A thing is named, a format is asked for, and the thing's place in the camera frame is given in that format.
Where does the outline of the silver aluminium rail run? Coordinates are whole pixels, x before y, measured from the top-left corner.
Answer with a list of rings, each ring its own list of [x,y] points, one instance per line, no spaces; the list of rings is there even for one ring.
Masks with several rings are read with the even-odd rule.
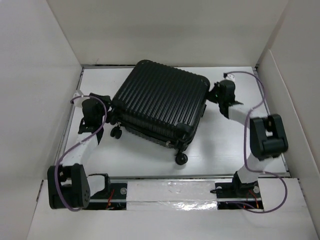
[[[212,180],[223,179],[231,180],[233,175],[180,175],[180,176],[111,176],[108,175],[111,181],[169,181],[169,180]]]

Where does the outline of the black hard-shell suitcase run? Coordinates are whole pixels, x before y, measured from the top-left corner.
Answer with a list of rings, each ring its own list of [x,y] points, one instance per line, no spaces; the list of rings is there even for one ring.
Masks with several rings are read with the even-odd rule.
[[[184,153],[193,141],[206,109],[210,81],[202,75],[157,63],[139,61],[111,101],[107,122],[119,139],[121,127],[168,149],[175,162],[187,163]]]

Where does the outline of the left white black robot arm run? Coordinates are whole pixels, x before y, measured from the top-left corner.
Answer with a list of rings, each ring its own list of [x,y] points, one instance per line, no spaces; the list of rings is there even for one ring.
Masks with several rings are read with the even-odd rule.
[[[108,95],[76,92],[70,101],[82,109],[76,143],[47,170],[48,201],[51,209],[85,209],[95,194],[107,198],[112,194],[110,177],[106,173],[86,174],[85,165],[100,144],[104,124],[111,105]]]

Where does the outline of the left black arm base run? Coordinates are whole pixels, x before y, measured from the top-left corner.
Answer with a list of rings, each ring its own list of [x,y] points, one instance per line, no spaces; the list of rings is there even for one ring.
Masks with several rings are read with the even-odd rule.
[[[127,209],[128,184],[126,182],[112,182],[110,190],[95,193],[85,210],[122,211]]]

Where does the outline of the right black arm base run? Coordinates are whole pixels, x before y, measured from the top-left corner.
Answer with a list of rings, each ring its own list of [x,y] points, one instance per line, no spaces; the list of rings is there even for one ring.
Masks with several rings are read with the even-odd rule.
[[[210,193],[216,195],[218,210],[264,209],[257,182],[240,188],[236,188],[231,182],[216,182]]]

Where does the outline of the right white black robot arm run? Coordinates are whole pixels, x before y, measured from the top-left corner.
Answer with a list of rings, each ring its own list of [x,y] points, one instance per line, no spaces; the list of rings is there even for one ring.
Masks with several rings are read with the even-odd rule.
[[[236,101],[235,89],[231,80],[216,82],[207,99],[218,105],[225,118],[244,126],[244,165],[235,172],[231,184],[232,193],[242,197],[273,159],[288,150],[289,144],[281,116],[254,112],[253,107]]]

